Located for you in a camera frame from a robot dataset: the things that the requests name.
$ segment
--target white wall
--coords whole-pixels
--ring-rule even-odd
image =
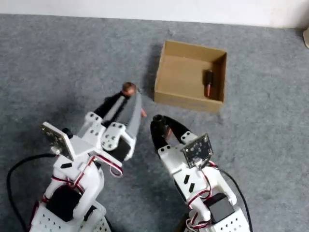
[[[309,0],[0,0],[0,13],[309,26]]]

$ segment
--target screw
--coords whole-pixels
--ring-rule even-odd
[[[57,146],[52,146],[50,149],[52,150],[52,152],[53,152],[55,155],[59,155],[59,154],[60,154],[60,149],[59,149],[59,147],[57,147]]]

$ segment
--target black cable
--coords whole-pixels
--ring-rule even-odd
[[[11,175],[13,173],[13,171],[18,168],[19,166],[21,166],[22,164],[28,162],[28,161],[31,161],[31,160],[36,160],[36,159],[40,159],[40,158],[53,158],[55,157],[56,155],[54,154],[40,154],[40,155],[35,155],[35,156],[30,156],[30,157],[27,157],[25,159],[22,159],[21,161],[19,161],[17,164],[15,164],[8,172],[8,175],[6,177],[6,188],[7,188],[7,191],[8,191],[8,197],[9,197],[9,201],[10,201],[10,204],[14,210],[14,213],[16,214],[22,228],[23,228],[23,231],[24,232],[28,232],[28,229],[27,229],[27,226],[26,226],[26,223],[25,221],[23,220],[23,218],[21,217],[17,207],[16,207],[16,204],[13,200],[13,197],[12,197],[12,189],[11,189]]]
[[[242,200],[243,200],[243,203],[244,203],[244,205],[245,205],[246,211],[247,211],[247,218],[248,218],[248,223],[249,223],[249,227],[250,227],[250,232],[253,232],[253,227],[252,227],[251,217],[250,217],[250,213],[249,213],[249,208],[248,208],[246,199],[245,199],[244,195],[242,194],[242,192],[241,192],[241,190],[240,190],[240,188],[239,188],[239,186],[238,186],[236,180],[234,180],[234,178],[233,178],[229,173],[227,173],[226,171],[224,171],[223,169],[218,168],[218,167],[216,167],[216,168],[217,168],[220,172],[222,172],[222,173],[224,173],[225,175],[227,175],[227,176],[233,181],[233,183],[235,184],[235,186],[236,186],[236,188],[237,188],[237,190],[238,190],[238,192],[239,192],[239,194],[240,194],[240,196],[241,196],[241,198],[242,198]]]

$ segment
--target red and white wire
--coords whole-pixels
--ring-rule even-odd
[[[84,172],[85,172],[86,168],[87,168],[88,166],[90,166],[90,164],[93,162],[94,159],[95,159],[95,156],[92,156],[92,157],[89,159],[87,165],[85,166],[85,168],[83,169],[83,171],[78,175],[78,177],[77,177],[76,180],[74,181],[74,184],[71,186],[72,188],[75,188],[75,187],[78,185],[78,183],[80,182],[81,178],[84,176]]]
[[[208,163],[210,164],[210,166],[211,167],[218,167],[218,165],[217,164],[215,164],[214,162],[212,162],[212,161],[208,161]]]
[[[100,161],[103,161],[104,163],[107,163],[110,166],[110,173],[117,178],[120,178],[123,176],[123,170],[121,167],[119,167],[117,164],[114,162],[110,161],[109,159],[103,157],[102,155],[97,155]]]
[[[68,178],[67,178],[66,180],[64,180],[64,179],[60,179],[60,178],[58,178],[58,177],[56,177],[56,176],[53,175],[53,176],[52,176],[52,179],[53,179],[53,180],[56,180],[56,181],[60,181],[60,182],[65,182],[65,183],[67,183],[67,185],[69,185],[71,188],[73,187],[73,181],[69,180]],[[81,194],[83,194],[84,189],[83,189],[79,184],[76,185],[76,188],[80,191]]]
[[[191,203],[197,198],[197,197],[200,197],[201,199],[203,200],[206,200],[208,199],[209,197],[212,196],[212,188],[211,188],[211,184],[209,182],[209,179],[208,177],[205,175],[205,173],[202,171],[203,175],[204,175],[204,178],[206,180],[206,182],[208,183],[208,186],[209,186],[209,189],[204,189],[200,192],[198,192],[194,197],[192,197],[189,201],[188,201],[188,206],[190,209],[192,209],[192,206],[191,206]],[[202,194],[208,192],[208,195],[207,197],[202,197]],[[201,229],[201,228],[204,228],[206,226],[208,226],[210,224],[209,221],[200,221],[198,224],[195,224],[195,220],[198,216],[198,213],[196,212],[195,215],[193,216],[193,218],[189,218],[186,220],[186,226],[187,226],[187,229],[191,230],[191,231],[195,231],[195,229]]]

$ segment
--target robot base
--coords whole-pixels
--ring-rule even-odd
[[[189,230],[185,228],[185,219],[183,219],[182,223],[182,230],[181,232],[192,232],[193,230]],[[199,232],[250,232],[248,222],[239,207],[236,207],[234,213],[232,213],[227,218],[223,219],[222,221],[214,224],[209,225],[205,228],[196,230]]]
[[[45,206],[45,203],[40,204],[32,220],[30,232],[112,232],[105,218],[106,209],[98,202],[94,203],[96,209],[87,221],[82,218],[65,222]]]

